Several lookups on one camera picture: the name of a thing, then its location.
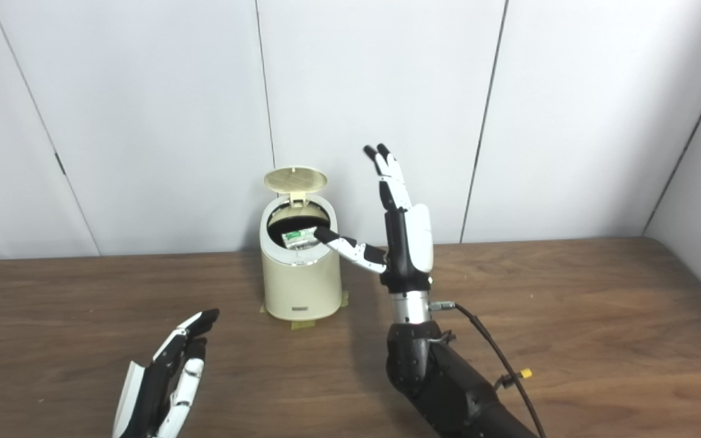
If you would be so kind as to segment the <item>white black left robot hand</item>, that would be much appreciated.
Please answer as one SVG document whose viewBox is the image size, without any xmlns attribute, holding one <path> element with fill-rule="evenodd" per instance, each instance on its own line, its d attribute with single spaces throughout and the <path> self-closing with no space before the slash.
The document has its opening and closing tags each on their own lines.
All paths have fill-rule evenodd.
<svg viewBox="0 0 701 438">
<path fill-rule="evenodd" d="M 114 437 L 177 437 L 186 424 L 206 360 L 205 334 L 220 316 L 204 310 L 181 322 L 147 366 L 131 361 L 113 423 Z"/>
</svg>

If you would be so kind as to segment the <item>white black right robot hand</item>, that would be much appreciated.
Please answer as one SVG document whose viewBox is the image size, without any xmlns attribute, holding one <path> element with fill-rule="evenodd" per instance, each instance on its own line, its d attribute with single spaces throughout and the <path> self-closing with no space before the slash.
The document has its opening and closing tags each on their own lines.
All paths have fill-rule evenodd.
<svg viewBox="0 0 701 438">
<path fill-rule="evenodd" d="M 341 236 L 325 226 L 317 227 L 314 236 L 351 263 L 378 274 L 390 293 L 429 291 L 434 260 L 429 210 L 422 203 L 412 203 L 400 164 L 385 145 L 363 150 L 378 175 L 387 249 Z"/>
</svg>

